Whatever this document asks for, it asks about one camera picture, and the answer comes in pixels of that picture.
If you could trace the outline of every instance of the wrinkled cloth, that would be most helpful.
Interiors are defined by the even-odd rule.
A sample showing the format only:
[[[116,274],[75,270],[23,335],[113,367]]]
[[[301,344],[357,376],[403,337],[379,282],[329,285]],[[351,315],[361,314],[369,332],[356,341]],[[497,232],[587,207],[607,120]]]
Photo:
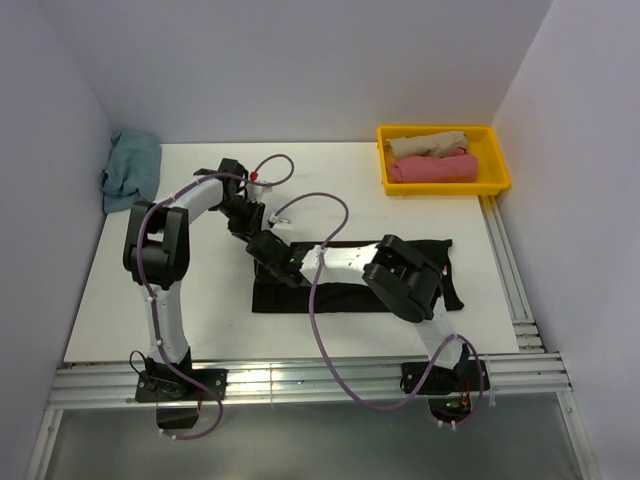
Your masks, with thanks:
[[[129,210],[139,200],[153,202],[160,183],[160,142],[135,130],[111,137],[111,155],[102,171],[104,212]]]
[[[457,148],[446,158],[399,158],[389,166],[389,173],[398,183],[474,182],[478,176],[478,159],[464,148]]]
[[[467,148],[469,142],[464,132],[442,132],[422,137],[391,138],[385,142],[394,159],[411,157],[448,157],[456,148]]]

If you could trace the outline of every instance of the yellow plastic bin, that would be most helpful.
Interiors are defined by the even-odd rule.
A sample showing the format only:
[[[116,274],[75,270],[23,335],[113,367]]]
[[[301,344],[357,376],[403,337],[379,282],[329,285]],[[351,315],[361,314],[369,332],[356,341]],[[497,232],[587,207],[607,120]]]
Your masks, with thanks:
[[[396,183],[387,168],[393,162],[385,150],[390,138],[418,137],[433,133],[463,131],[469,153],[478,158],[478,178],[473,183]],[[491,127],[461,125],[382,125],[378,127],[378,150],[382,183],[387,195],[497,195],[511,185],[500,147]]]

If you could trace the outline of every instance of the purple cable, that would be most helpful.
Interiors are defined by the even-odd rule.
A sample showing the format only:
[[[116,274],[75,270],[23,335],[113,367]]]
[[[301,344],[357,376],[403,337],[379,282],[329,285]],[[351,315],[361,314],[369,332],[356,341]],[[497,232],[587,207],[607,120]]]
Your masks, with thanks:
[[[433,369],[433,365],[435,364],[436,360],[438,359],[438,357],[440,356],[440,354],[442,353],[444,348],[449,343],[451,343],[453,340],[458,338],[458,339],[462,340],[463,343],[465,343],[465,344],[467,344],[469,346],[469,349],[471,350],[471,352],[472,352],[472,354],[473,354],[473,356],[475,358],[476,367],[478,368],[478,377],[479,377],[479,379],[478,379],[479,380],[479,383],[478,383],[479,390],[478,390],[478,398],[476,400],[476,404],[472,407],[471,412],[469,412],[469,415],[467,415],[460,422],[457,422],[456,425],[463,425],[463,424],[467,423],[469,420],[471,420],[471,418],[473,418],[475,416],[476,412],[478,411],[478,407],[480,405],[480,402],[482,401],[482,397],[484,395],[484,378],[483,378],[482,365],[480,363],[480,357],[478,356],[478,352],[476,351],[475,347],[471,344],[471,342],[468,339],[466,339],[465,337],[463,337],[462,335],[452,334],[452,335],[449,335],[448,337],[446,337],[443,340],[443,342],[437,348],[437,350],[435,351],[433,356],[429,359],[430,360],[429,361],[429,365],[425,369],[424,373],[422,374],[422,377],[420,377],[420,380],[418,381],[418,384],[413,389],[413,391],[410,394],[408,394],[405,398],[403,398],[402,400],[400,400],[397,403],[394,403],[393,405],[377,405],[375,403],[372,403],[372,402],[369,402],[367,400],[364,400],[363,398],[359,397],[353,390],[351,390],[349,385],[347,385],[347,382],[345,382],[345,380],[340,376],[340,374],[338,373],[338,370],[336,369],[335,365],[331,361],[331,357],[327,353],[327,349],[325,348],[324,343],[322,342],[322,338],[320,337],[320,331],[318,330],[318,323],[316,321],[316,315],[315,315],[315,297],[316,297],[316,291],[317,291],[317,288],[318,288],[318,283],[320,282],[320,275],[322,274],[322,269],[324,268],[324,250],[327,248],[327,245],[329,244],[329,242],[347,224],[347,221],[349,220],[349,207],[347,206],[347,204],[345,203],[344,200],[342,200],[341,198],[339,198],[339,197],[337,197],[335,195],[332,195],[330,193],[311,192],[311,193],[306,193],[304,195],[300,195],[299,197],[296,197],[293,200],[288,201],[287,203],[285,203],[282,207],[280,207],[275,212],[275,216],[278,216],[280,213],[282,213],[284,210],[289,208],[294,203],[297,203],[300,200],[303,200],[303,199],[308,198],[308,197],[326,197],[326,198],[331,198],[331,199],[335,200],[336,202],[338,202],[340,205],[342,205],[342,207],[344,208],[344,219],[342,220],[340,225],[338,225],[338,227],[335,230],[333,230],[329,234],[329,236],[324,240],[324,242],[322,242],[322,244],[320,245],[320,256],[319,256],[319,259],[318,259],[319,260],[319,266],[318,266],[318,270],[316,271],[316,275],[315,275],[315,277],[313,279],[313,282],[311,284],[311,292],[309,293],[309,319],[311,320],[311,329],[313,330],[313,336],[315,337],[316,343],[318,344],[318,349],[320,350],[320,354],[322,355],[322,358],[323,358],[324,362],[326,363],[327,368],[331,372],[331,375],[333,376],[335,381],[338,382],[338,385],[340,385],[342,390],[344,390],[344,392],[347,395],[349,395],[349,397],[351,397],[356,403],[358,403],[358,404],[360,404],[362,406],[370,408],[371,410],[376,410],[378,412],[392,412],[392,411],[398,410],[398,409],[404,407],[405,405],[407,405],[409,402],[411,402],[418,395],[418,392],[420,391],[420,389],[422,388],[424,383],[427,381],[427,377],[429,377],[429,374],[431,373],[431,370]],[[433,417],[433,414],[431,413],[430,410],[429,410],[429,415],[431,416],[431,418],[433,420],[437,421],[437,419],[435,417]]]
[[[261,168],[269,160],[272,160],[272,159],[278,158],[278,157],[282,157],[282,158],[286,159],[289,162],[289,164],[291,165],[291,170],[289,171],[289,174],[286,177],[284,177],[282,180],[278,180],[277,182],[256,182],[256,181],[253,181],[253,180],[250,180],[250,179],[247,179],[247,178],[243,178],[243,177],[240,177],[238,175],[233,175],[233,174],[230,174],[230,173],[214,173],[214,174],[207,175],[207,176],[204,176],[204,177],[201,177],[201,178],[197,179],[196,181],[190,183],[186,187],[184,187],[181,190],[179,190],[173,197],[167,198],[167,199],[162,200],[161,202],[158,202],[155,205],[153,205],[149,209],[149,211],[146,213],[144,218],[142,219],[142,223],[140,225],[140,230],[138,231],[138,240],[137,240],[137,244],[136,244],[137,252],[141,252],[142,251],[142,248],[144,246],[144,236],[145,236],[145,233],[147,231],[147,225],[149,224],[149,220],[151,219],[153,214],[158,209],[164,207],[165,205],[168,205],[170,203],[175,202],[178,198],[182,197],[184,194],[186,194],[187,192],[191,191],[192,189],[194,189],[196,186],[198,186],[199,184],[201,184],[203,182],[208,182],[210,180],[220,179],[220,178],[232,178],[232,179],[235,179],[235,180],[240,180],[240,181],[249,183],[251,185],[257,185],[257,186],[261,186],[261,187],[274,187],[274,186],[277,186],[277,185],[281,185],[284,182],[286,182],[287,180],[289,180],[291,178],[291,176],[293,175],[293,172],[295,170],[295,165],[293,163],[293,160],[291,160],[291,158],[288,155],[285,155],[283,153],[277,153],[275,155],[271,155],[270,157],[267,157],[265,160],[260,162],[260,164],[256,168],[256,171],[259,168]],[[138,255],[138,254],[136,255],[136,265],[138,267],[138,273],[140,275],[140,280],[142,281],[142,284],[144,285],[144,287],[147,289],[147,292],[149,293],[149,298],[151,299],[150,303],[151,303],[151,318],[153,320],[153,332],[154,332],[156,343],[158,345],[158,352],[160,352],[160,356],[162,357],[162,360],[167,365],[169,370],[171,370],[174,374],[176,374],[178,377],[182,378],[183,380],[189,382],[190,384],[194,385],[195,387],[200,388],[203,391],[207,392],[218,403],[218,417],[216,418],[215,422],[209,428],[207,428],[206,430],[204,430],[204,431],[202,431],[200,433],[195,433],[193,435],[176,435],[176,434],[173,434],[171,432],[167,432],[165,430],[163,430],[162,433],[164,435],[168,436],[168,437],[171,437],[171,438],[175,439],[175,440],[195,440],[197,438],[202,438],[205,435],[208,435],[209,433],[213,432],[216,429],[216,427],[220,424],[220,421],[222,420],[222,413],[223,413],[222,401],[220,400],[218,395],[215,394],[209,387],[207,387],[206,385],[203,385],[202,383],[198,382],[197,380],[195,380],[195,379],[189,377],[188,375],[182,373],[180,370],[178,370],[177,368],[175,368],[171,364],[171,359],[167,355],[167,352],[164,349],[164,345],[163,345],[163,342],[162,342],[162,333],[160,332],[160,320],[159,320],[159,316],[158,316],[158,305],[156,303],[156,295],[153,292],[153,288],[151,287],[151,284],[149,283],[149,281],[147,279],[147,275],[146,275],[146,273],[144,271],[144,265],[142,263],[142,255]]]

